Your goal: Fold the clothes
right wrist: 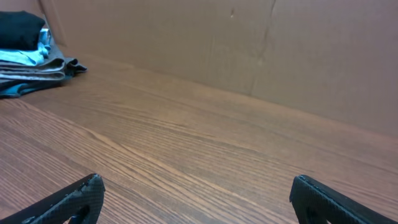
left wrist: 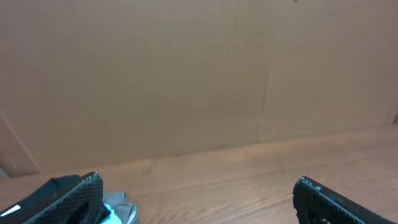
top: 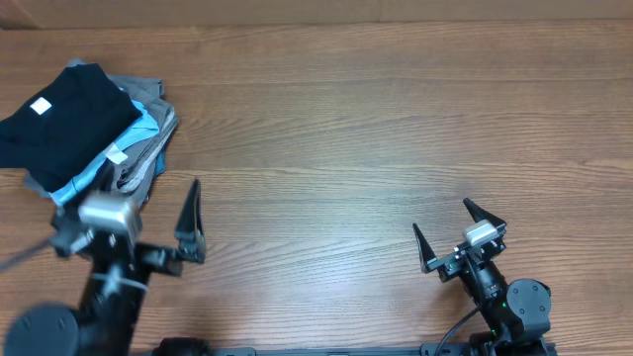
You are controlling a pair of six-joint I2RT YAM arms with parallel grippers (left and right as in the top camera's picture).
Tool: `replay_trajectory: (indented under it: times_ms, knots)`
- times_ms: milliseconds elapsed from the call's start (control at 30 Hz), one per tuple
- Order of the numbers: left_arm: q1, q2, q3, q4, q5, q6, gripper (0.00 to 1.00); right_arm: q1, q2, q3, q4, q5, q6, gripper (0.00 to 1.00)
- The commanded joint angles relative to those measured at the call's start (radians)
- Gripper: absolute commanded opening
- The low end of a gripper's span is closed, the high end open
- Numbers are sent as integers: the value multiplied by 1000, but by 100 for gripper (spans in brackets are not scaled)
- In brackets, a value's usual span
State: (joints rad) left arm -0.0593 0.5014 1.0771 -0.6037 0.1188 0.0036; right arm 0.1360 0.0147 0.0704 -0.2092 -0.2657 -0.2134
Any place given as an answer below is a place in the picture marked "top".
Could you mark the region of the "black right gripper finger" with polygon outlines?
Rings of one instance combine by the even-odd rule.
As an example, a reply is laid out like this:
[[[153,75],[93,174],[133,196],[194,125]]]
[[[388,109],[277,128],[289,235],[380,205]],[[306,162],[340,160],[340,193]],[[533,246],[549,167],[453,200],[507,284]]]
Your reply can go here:
[[[423,273],[432,272],[435,270],[434,263],[437,261],[437,257],[418,225],[414,223],[412,228],[417,241],[421,271]]]
[[[499,234],[505,234],[505,228],[507,223],[505,220],[495,216],[494,214],[486,211],[477,205],[474,201],[469,198],[465,198],[463,200],[463,204],[468,210],[470,216],[472,217],[475,223],[479,223],[481,221],[488,221]]]

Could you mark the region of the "black t-shirt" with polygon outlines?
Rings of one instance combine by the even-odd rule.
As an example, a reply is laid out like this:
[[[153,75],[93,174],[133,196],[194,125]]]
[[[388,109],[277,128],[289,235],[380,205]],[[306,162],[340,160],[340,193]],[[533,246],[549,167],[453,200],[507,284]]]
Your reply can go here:
[[[1,121],[1,166],[24,168],[54,192],[140,116],[100,65],[66,67]]]

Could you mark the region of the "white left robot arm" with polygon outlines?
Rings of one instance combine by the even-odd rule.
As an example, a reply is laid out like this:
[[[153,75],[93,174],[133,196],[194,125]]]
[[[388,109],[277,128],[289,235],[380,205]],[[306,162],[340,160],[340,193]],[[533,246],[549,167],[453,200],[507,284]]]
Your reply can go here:
[[[201,196],[194,180],[175,227],[177,246],[139,241],[139,207],[130,197],[95,187],[68,202],[52,219],[50,244],[60,257],[80,255],[92,264],[79,306],[25,310],[8,329],[4,354],[128,354],[150,277],[178,277],[184,263],[205,261]]]

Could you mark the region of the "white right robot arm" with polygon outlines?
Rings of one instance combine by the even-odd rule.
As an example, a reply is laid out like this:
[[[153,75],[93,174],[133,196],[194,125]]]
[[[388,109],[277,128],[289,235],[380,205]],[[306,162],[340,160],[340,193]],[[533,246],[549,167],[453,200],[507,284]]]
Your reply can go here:
[[[421,271],[437,272],[443,283],[460,279],[475,304],[429,351],[434,355],[453,351],[461,355],[555,355],[556,346],[544,338],[551,328],[550,288],[534,279],[508,283],[494,262],[506,250],[506,221],[469,198],[463,204],[474,223],[462,231],[464,241],[444,257],[434,253],[417,224],[412,226]],[[466,343],[453,343],[456,331],[476,314],[489,330],[471,335]]]

